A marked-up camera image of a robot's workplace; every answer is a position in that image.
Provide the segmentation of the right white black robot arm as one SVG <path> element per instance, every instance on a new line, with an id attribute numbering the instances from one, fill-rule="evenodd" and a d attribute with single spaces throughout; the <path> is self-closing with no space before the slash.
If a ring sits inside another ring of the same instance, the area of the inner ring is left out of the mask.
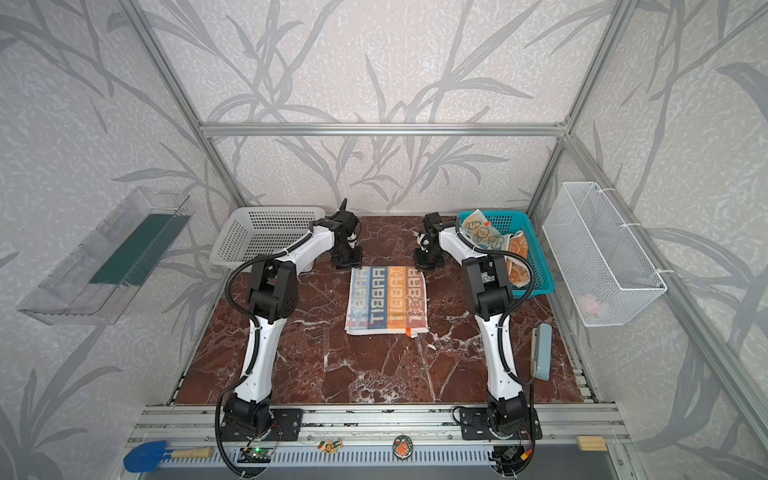
<path id="1" fill-rule="evenodd" d="M 511 317 L 533 293 L 535 272 L 527 258 L 507 247 L 484 248 L 464 234 L 454 220 L 429 213 L 422 219 L 414 261 L 430 271 L 450 255 L 462 267 L 466 308 L 482 336 L 487 370 L 487 415 L 490 431 L 509 438 L 526 432 L 536 439 L 534 379 L 516 370 L 511 342 Z"/>

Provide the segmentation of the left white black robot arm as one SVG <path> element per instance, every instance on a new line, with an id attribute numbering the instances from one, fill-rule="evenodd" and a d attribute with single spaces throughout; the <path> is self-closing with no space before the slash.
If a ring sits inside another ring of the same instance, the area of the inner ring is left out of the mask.
<path id="1" fill-rule="evenodd" d="M 244 262 L 228 278 L 225 299 L 248 319 L 249 336 L 240 378 L 217 399 L 218 424 L 256 437 L 271 429 L 272 371 L 282 330 L 299 303 L 299 273 L 325 253 L 340 270 L 362 265 L 359 219 L 346 204 L 313 221 L 296 242 Z"/>

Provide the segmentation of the white perforated plastic basket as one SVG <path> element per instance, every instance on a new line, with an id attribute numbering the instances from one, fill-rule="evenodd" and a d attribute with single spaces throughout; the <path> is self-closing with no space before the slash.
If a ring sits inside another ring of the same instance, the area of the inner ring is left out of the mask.
<path id="1" fill-rule="evenodd" d="M 215 266 L 235 269 L 247 260 L 289 247 L 315 220 L 326 216 L 319 207 L 269 206 L 234 210 L 209 255 Z"/>

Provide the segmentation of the striped rabbit print towel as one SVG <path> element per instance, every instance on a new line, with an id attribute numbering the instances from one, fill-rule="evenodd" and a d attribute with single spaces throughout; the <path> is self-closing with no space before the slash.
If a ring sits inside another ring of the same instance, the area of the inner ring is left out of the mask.
<path id="1" fill-rule="evenodd" d="M 411 266 L 363 266 L 351 271 L 345 321 L 349 335 L 429 331 L 424 274 Z"/>

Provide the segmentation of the teal perforated plastic basket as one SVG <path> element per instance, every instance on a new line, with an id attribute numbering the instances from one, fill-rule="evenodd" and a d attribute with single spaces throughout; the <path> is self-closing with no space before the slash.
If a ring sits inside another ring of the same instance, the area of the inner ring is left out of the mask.
<path id="1" fill-rule="evenodd" d="M 460 231 L 461 222 L 474 211 L 463 211 L 458 214 L 457 225 Z M 518 230 L 524 232 L 529 247 L 527 262 L 531 267 L 531 281 L 528 285 L 534 286 L 531 297 L 552 293 L 554 291 L 554 281 L 528 216 L 523 212 L 513 210 L 481 211 L 490 221 L 491 225 L 501 234 L 514 234 Z M 514 286 L 514 297 L 516 299 L 522 297 L 527 286 L 524 288 Z"/>

